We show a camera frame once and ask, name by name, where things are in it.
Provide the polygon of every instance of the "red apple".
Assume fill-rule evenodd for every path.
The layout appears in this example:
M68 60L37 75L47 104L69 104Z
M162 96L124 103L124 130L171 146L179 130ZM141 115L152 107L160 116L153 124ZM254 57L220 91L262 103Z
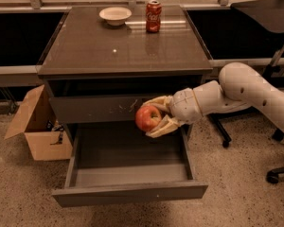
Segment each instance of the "red apple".
M156 127L160 123L161 120L162 120L162 115L160 111L152 105L142 106L135 113L136 126L140 130L145 132L151 131L154 127Z

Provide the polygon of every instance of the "robotic arm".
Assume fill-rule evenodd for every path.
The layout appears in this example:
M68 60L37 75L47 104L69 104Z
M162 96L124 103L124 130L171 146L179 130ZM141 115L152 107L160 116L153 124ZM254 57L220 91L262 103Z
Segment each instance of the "robotic arm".
M284 93L272 86L258 72L240 62L229 63L219 74L219 82L210 81L199 87L160 96L144 104L152 104L166 116L149 137L159 137L192 124L213 113L232 113L255 107L284 132Z

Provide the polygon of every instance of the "open cardboard box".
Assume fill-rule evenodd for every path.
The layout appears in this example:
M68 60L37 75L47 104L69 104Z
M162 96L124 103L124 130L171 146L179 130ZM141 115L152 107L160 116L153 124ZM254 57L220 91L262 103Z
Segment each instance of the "open cardboard box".
M56 121L56 116L48 102L48 95L44 86L27 92L17 113L9 124L5 139L23 133L27 139L32 157L36 161L52 161L69 159L72 145L63 132L62 142L59 131L47 131L48 120Z

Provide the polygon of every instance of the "white bowl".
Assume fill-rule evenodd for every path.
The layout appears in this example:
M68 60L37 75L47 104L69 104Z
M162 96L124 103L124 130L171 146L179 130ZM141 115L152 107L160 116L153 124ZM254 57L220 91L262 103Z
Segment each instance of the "white bowl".
M121 26L132 16L132 12L122 7L114 7L102 10L99 16L111 26Z

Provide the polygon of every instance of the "soda can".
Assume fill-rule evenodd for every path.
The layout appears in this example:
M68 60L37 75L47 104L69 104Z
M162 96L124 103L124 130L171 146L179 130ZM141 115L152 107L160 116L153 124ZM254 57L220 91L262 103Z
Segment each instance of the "soda can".
M162 6L156 0L150 0L146 5L146 30L150 33L159 32L161 26Z

